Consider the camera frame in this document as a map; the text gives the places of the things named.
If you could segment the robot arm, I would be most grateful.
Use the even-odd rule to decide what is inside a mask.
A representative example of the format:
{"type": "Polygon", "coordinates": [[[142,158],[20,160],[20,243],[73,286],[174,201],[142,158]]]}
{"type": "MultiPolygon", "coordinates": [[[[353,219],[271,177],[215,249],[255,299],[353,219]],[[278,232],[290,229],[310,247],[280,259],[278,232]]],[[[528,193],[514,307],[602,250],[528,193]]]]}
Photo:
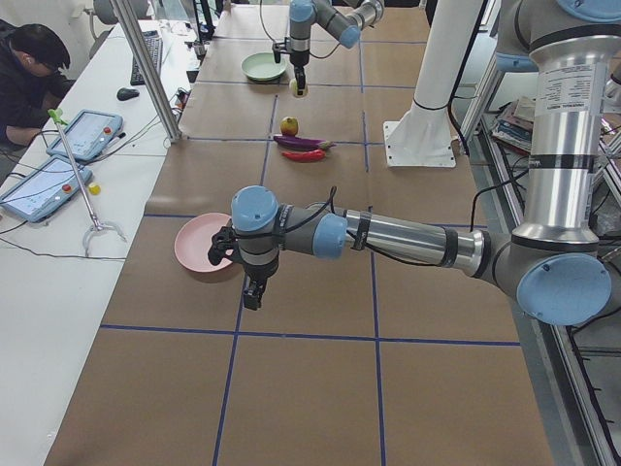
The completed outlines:
{"type": "Polygon", "coordinates": [[[311,56],[311,28],[319,25],[338,44],[353,48],[360,40],[363,29],[379,22],[384,13],[384,2],[376,0],[345,1],[352,8],[342,14],[331,1],[291,1],[289,5],[289,35],[285,49],[294,68],[294,95],[302,97],[307,90],[305,67],[311,56]]]}
{"type": "Polygon", "coordinates": [[[233,259],[257,309],[282,250],[337,258],[345,247],[410,265],[454,267],[495,285],[529,316],[573,325],[597,315],[612,279],[588,225],[609,59],[620,48],[616,1],[506,1],[500,56],[528,56],[538,71],[527,203],[508,235],[460,233],[365,212],[282,205],[263,186],[233,198],[233,259]]]}

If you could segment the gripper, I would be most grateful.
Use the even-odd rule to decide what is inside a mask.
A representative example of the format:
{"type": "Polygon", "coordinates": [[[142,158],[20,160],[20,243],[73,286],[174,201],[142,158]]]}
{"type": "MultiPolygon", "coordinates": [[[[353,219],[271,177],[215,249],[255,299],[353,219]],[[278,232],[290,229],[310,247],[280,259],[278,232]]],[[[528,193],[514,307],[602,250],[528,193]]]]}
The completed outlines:
{"type": "Polygon", "coordinates": [[[293,50],[290,53],[290,62],[294,66],[295,78],[300,88],[307,87],[304,67],[310,62],[309,50],[293,50]]]}
{"type": "Polygon", "coordinates": [[[268,279],[278,270],[278,262],[271,261],[267,264],[244,264],[248,283],[244,289],[243,304],[248,310],[259,310],[262,307],[263,294],[267,287],[268,279]]]}

